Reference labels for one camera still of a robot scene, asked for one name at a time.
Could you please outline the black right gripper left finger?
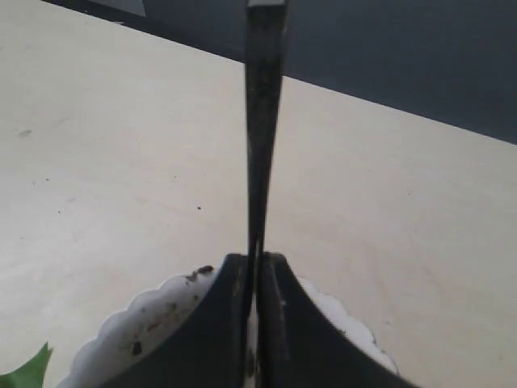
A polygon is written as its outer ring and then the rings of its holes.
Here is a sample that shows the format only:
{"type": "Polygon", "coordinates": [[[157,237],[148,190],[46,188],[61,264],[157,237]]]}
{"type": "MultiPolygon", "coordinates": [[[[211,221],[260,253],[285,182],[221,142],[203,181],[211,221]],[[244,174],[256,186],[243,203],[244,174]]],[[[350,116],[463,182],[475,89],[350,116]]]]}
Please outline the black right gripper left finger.
{"type": "Polygon", "coordinates": [[[103,386],[244,386],[249,266],[247,256],[228,254],[211,288],[179,329],[103,386]]]}

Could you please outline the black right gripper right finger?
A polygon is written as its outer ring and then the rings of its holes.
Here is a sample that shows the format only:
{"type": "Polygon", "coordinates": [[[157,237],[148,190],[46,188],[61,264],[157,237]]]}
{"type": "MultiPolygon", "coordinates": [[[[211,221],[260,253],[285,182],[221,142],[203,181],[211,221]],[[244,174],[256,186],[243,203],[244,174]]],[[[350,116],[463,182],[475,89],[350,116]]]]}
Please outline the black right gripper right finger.
{"type": "Polygon", "coordinates": [[[288,261],[261,259],[263,387],[413,387],[346,339],[310,300],[288,261]]]}

